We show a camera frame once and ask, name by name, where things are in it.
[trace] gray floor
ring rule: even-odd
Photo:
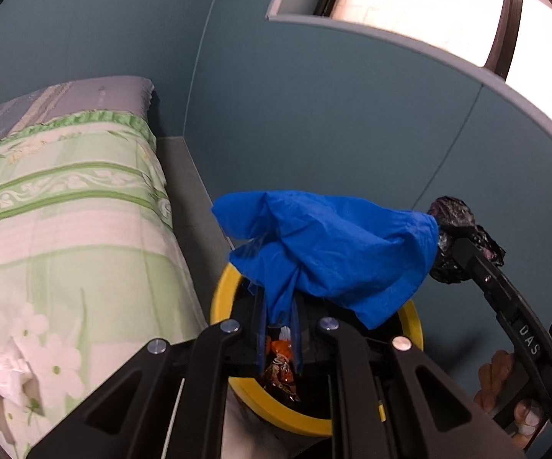
[[[174,234],[208,319],[212,294],[227,264],[231,243],[211,213],[212,202],[182,137],[160,138],[157,156],[168,182]]]

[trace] candy wrapper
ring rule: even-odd
[[[289,328],[284,327],[280,331],[279,338],[281,340],[272,341],[268,337],[266,352],[273,358],[269,362],[261,379],[263,388],[272,397],[285,405],[299,402],[293,375],[293,351],[291,349],[290,335]]]

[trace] bright window light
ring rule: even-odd
[[[552,119],[552,7],[547,0],[523,0],[506,84]]]
[[[332,17],[409,36],[482,67],[502,4],[503,0],[337,0]]]

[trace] mattress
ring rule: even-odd
[[[0,399],[13,458],[148,340],[206,326],[142,99],[62,115],[75,86],[0,106],[0,357],[32,373],[20,405]]]

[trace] white tissue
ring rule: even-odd
[[[32,379],[32,371],[16,349],[0,355],[0,395],[20,408],[27,405],[23,385]]]
[[[291,339],[291,328],[288,326],[283,326],[280,328],[280,334],[278,335],[279,340],[290,340]]]

